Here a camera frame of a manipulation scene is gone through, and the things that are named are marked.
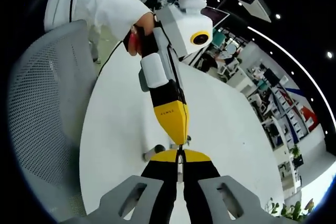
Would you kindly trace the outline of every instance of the camera lens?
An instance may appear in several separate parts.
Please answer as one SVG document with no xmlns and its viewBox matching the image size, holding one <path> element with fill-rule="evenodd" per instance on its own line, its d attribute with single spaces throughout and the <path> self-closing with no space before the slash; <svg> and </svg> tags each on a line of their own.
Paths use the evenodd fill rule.
<svg viewBox="0 0 336 224">
<path fill-rule="evenodd" d="M 209 36 L 207 34 L 200 34 L 194 38 L 193 43 L 196 45 L 202 45 L 206 43 L 208 39 L 209 39 Z"/>
</svg>

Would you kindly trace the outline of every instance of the hand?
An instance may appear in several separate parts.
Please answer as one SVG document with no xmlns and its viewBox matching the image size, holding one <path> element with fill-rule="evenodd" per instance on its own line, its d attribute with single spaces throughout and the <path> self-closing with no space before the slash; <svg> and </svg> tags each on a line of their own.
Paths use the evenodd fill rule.
<svg viewBox="0 0 336 224">
<path fill-rule="evenodd" d="M 145 35 L 149 35 L 154 29 L 154 16 L 152 13 L 146 13 L 135 23 L 139 27 L 143 27 Z M 133 26 L 131 28 L 131 36 L 128 42 L 128 52 L 130 55 L 135 56 L 137 54 L 141 55 L 141 45 L 139 40 L 139 35 L 137 34 L 136 28 Z"/>
</svg>

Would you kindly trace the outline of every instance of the potted plant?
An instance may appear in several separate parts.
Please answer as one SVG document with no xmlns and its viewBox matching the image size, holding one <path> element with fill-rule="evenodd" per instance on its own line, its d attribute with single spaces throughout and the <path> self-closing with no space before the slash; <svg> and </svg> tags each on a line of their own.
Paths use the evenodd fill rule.
<svg viewBox="0 0 336 224">
<path fill-rule="evenodd" d="M 278 214 L 278 208 L 280 207 L 279 203 L 273 203 L 273 199 L 270 199 L 271 207 L 269 207 L 269 204 L 266 205 L 265 209 L 267 212 L 269 212 L 272 215 L 277 216 Z M 287 207 L 285 204 L 282 205 L 282 210 L 280 214 L 277 217 L 286 217 L 291 220 L 295 220 L 298 222 L 302 222 L 306 219 L 306 217 L 313 211 L 314 208 L 314 201 L 311 199 L 307 205 L 305 206 L 305 213 L 302 212 L 301 209 L 301 202 L 297 201 L 295 206 L 291 205 L 290 207 Z"/>
<path fill-rule="evenodd" d="M 294 147 L 290 149 L 290 152 L 292 152 L 294 158 L 298 158 L 300 156 L 300 149 L 297 145 L 294 145 Z"/>
</svg>

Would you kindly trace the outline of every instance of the gray mesh backrest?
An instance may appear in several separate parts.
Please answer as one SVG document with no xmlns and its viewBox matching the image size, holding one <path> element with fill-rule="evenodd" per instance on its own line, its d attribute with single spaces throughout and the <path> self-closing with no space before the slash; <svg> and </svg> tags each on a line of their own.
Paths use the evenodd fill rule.
<svg viewBox="0 0 336 224">
<path fill-rule="evenodd" d="M 79 184 L 79 144 L 97 79 L 80 20 L 34 42 L 14 65 L 8 125 L 23 174 L 58 221 L 85 215 Z"/>
</svg>

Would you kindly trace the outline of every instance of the white grip handle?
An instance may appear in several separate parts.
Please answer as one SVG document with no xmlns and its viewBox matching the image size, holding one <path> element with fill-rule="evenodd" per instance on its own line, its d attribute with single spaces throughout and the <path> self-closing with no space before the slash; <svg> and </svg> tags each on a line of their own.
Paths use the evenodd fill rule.
<svg viewBox="0 0 336 224">
<path fill-rule="evenodd" d="M 142 58 L 141 67 L 149 88 L 155 89 L 168 83 L 168 79 L 158 53 L 154 52 Z"/>
</svg>

